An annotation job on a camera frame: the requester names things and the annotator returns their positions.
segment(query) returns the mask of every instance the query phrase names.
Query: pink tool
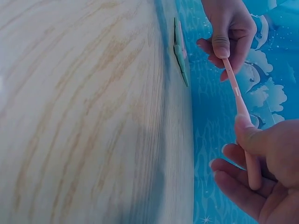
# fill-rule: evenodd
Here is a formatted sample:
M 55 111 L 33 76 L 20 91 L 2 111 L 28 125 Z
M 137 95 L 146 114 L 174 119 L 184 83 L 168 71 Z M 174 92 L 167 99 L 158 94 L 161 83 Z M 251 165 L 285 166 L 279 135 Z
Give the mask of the pink tool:
M 246 117 L 248 119 L 248 122 L 251 122 L 249 112 L 246 108 L 246 105 L 240 93 L 240 89 L 237 80 L 235 78 L 233 69 L 230 65 L 230 62 L 228 59 L 223 59 L 223 63 L 228 73 L 228 78 L 235 94 L 235 103 L 237 106 L 237 112 L 239 115 L 241 114 L 244 117 Z M 261 175 L 260 163 L 256 157 L 250 155 L 246 151 L 245 151 L 245 158 L 246 158 L 249 186 L 252 190 L 258 190 L 262 186 L 262 175 Z

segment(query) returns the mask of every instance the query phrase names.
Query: wood grain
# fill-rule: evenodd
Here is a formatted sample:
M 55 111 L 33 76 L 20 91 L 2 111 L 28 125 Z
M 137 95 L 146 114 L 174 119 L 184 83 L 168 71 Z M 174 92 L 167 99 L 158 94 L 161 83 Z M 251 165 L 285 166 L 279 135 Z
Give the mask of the wood grain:
M 176 15 L 170 0 L 0 2 L 1 224 L 192 223 Z

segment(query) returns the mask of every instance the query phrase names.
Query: blue patterned paper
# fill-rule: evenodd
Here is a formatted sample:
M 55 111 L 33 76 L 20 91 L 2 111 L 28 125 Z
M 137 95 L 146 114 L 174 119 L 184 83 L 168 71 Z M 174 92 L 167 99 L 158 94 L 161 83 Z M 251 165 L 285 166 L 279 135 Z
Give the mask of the blue patterned paper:
M 244 0 L 258 32 L 237 79 L 252 121 L 268 128 L 299 117 L 299 0 Z M 209 161 L 235 141 L 235 99 L 221 70 L 206 59 L 196 41 L 212 27 L 200 0 L 176 0 L 191 70 L 194 127 L 194 223 L 252 224 L 255 221 L 217 188 Z

